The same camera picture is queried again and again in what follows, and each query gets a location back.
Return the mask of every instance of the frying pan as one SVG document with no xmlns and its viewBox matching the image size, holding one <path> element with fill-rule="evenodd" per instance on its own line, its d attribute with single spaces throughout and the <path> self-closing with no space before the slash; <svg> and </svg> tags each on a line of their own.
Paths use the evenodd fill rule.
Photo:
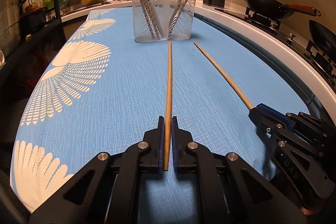
<svg viewBox="0 0 336 224">
<path fill-rule="evenodd" d="M 272 19 L 284 19 L 294 14 L 303 13 L 310 16 L 321 16 L 319 10 L 302 5 L 282 4 L 276 0 L 244 0 L 247 5 L 260 15 Z"/>
<path fill-rule="evenodd" d="M 336 61 L 336 34 L 314 20 L 309 21 L 309 31 L 316 46 Z"/>
</svg>

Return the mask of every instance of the gas stove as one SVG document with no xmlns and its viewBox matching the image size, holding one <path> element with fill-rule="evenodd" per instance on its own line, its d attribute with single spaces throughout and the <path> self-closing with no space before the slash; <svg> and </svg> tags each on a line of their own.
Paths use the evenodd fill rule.
<svg viewBox="0 0 336 224">
<path fill-rule="evenodd" d="M 333 68 L 336 68 L 336 66 L 332 63 L 331 58 L 326 59 L 325 54 L 320 54 L 321 51 L 314 42 L 309 40 L 308 45 L 305 48 L 294 40 L 295 35 L 292 33 L 288 35 L 279 31 L 281 25 L 280 20 L 267 18 L 254 12 L 249 7 L 246 8 L 245 14 L 238 14 L 218 8 L 215 8 L 215 10 L 248 22 L 281 41 L 287 47 L 300 55 L 307 63 L 309 63 L 336 92 L 336 75 L 332 73 Z"/>
</svg>

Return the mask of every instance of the blue tablecloth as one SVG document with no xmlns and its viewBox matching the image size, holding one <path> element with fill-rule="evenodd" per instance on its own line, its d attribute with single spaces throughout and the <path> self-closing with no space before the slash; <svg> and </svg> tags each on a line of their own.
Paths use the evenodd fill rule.
<svg viewBox="0 0 336 224">
<path fill-rule="evenodd" d="M 238 153 L 263 174 L 265 148 L 248 109 L 194 46 L 197 42 L 254 105 L 280 112 L 305 104 L 239 43 L 194 19 L 192 37 L 173 41 L 173 115 L 212 152 Z M 134 42 L 132 8 L 90 12 L 36 86 L 17 131 L 11 186 L 32 212 L 97 153 L 116 154 L 142 140 L 164 116 L 168 43 Z M 193 182 L 142 178 L 139 223 L 195 223 Z"/>
</svg>

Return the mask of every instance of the wooden handle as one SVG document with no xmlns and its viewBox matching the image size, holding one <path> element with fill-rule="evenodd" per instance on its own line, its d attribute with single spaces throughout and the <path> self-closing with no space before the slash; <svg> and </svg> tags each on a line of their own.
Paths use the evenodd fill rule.
<svg viewBox="0 0 336 224">
<path fill-rule="evenodd" d="M 168 75 L 167 75 L 167 99 L 166 99 L 166 114 L 165 114 L 165 133 L 164 133 L 164 149 L 163 149 L 163 169 L 168 171 L 169 165 L 169 150 L 171 137 L 171 112 L 172 112 L 172 96 L 173 96 L 173 65 L 171 42 L 168 44 Z"/>
<path fill-rule="evenodd" d="M 302 5 L 296 5 L 296 4 L 285 4 L 284 5 L 288 10 L 291 10 L 293 12 L 298 12 L 310 16 L 321 16 L 321 13 L 318 9 L 315 9 L 314 7 L 309 6 L 302 6 Z"/>
<path fill-rule="evenodd" d="M 237 86 L 237 84 L 231 79 L 230 76 L 216 63 L 216 61 L 198 44 L 194 43 L 195 46 L 201 51 L 202 54 L 213 64 L 213 66 L 221 73 L 221 75 L 225 78 L 225 80 L 230 84 L 230 86 L 234 89 L 234 91 L 238 94 L 240 99 L 244 102 L 249 110 L 253 109 L 251 101 L 245 96 L 245 94 L 241 91 L 241 89 Z"/>
</svg>

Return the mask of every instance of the white shell pattern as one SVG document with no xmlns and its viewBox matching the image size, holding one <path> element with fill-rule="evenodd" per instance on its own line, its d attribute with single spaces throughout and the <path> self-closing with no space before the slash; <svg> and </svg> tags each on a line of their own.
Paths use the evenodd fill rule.
<svg viewBox="0 0 336 224">
<path fill-rule="evenodd" d="M 64 105 L 72 105 L 81 92 L 90 90 L 90 85 L 101 78 L 108 66 L 110 49 L 100 43 L 70 42 L 64 45 L 33 91 L 22 115 L 20 126 L 43 122 L 61 112 Z"/>
<path fill-rule="evenodd" d="M 13 167 L 17 196 L 31 213 L 73 176 L 59 158 L 25 141 L 15 143 Z"/>
<path fill-rule="evenodd" d="M 113 10 L 114 10 L 114 8 L 112 8 L 112 9 L 92 10 L 92 11 L 89 13 L 87 19 L 90 20 L 90 19 L 92 19 L 92 18 L 101 16 L 101 15 L 103 15 L 103 14 L 107 14 L 108 12 L 113 11 Z"/>
<path fill-rule="evenodd" d="M 95 20 L 87 20 L 83 23 L 83 25 L 70 37 L 69 40 L 80 39 L 85 36 L 101 32 L 111 25 L 113 25 L 116 21 L 111 18 L 104 19 L 95 19 Z"/>
</svg>

